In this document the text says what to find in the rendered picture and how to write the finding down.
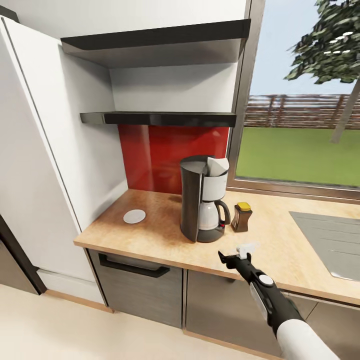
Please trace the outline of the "saucer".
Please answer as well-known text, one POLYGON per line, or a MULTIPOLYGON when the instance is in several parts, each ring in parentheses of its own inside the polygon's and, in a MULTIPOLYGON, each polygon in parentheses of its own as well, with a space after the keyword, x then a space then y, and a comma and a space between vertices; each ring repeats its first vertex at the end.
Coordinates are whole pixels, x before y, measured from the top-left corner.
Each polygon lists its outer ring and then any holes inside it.
POLYGON ((140 209, 132 209, 124 214, 124 220, 125 222, 130 223, 137 223, 141 222, 142 220, 145 220, 147 216, 147 213, 140 209))

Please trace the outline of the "paper coffee filter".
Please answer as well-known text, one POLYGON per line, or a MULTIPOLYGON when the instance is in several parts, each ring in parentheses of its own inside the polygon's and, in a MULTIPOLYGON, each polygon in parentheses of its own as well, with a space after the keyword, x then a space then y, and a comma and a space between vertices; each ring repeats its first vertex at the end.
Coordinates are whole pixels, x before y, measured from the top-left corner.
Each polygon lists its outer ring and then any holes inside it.
POLYGON ((227 158, 207 158, 207 177, 218 177, 229 169, 227 158))

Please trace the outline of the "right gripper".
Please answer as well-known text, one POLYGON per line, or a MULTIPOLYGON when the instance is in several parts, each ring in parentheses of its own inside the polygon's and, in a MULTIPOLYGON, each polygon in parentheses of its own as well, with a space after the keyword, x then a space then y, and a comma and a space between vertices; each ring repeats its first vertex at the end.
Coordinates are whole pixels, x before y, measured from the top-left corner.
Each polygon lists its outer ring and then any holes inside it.
POLYGON ((247 253, 247 258, 240 259, 237 255, 227 255, 224 254, 219 250, 218 251, 219 258, 223 264, 226 264, 226 267, 231 269, 237 269, 238 272, 243 276, 243 270, 247 266, 252 266, 252 255, 247 253))

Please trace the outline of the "bottle of coffee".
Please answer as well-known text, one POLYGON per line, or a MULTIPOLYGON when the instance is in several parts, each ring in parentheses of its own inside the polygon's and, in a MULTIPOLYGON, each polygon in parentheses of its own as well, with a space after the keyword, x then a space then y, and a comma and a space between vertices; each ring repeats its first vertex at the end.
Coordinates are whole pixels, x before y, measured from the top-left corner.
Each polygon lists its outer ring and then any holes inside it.
POLYGON ((234 206, 234 219, 231 223, 236 232, 248 232, 248 220, 253 214, 248 202, 240 202, 234 206))

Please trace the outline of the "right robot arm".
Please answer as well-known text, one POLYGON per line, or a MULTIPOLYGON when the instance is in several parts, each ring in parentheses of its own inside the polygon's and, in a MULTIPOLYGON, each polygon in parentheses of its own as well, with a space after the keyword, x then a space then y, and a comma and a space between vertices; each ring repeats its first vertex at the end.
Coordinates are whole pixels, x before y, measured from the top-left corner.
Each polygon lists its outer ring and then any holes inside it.
POLYGON ((223 264, 237 269, 250 286, 251 294, 267 324, 272 327, 285 360, 340 360, 326 346, 300 315, 296 304, 287 300, 274 280, 252 264, 255 244, 236 247, 238 254, 227 255, 219 250, 223 264))

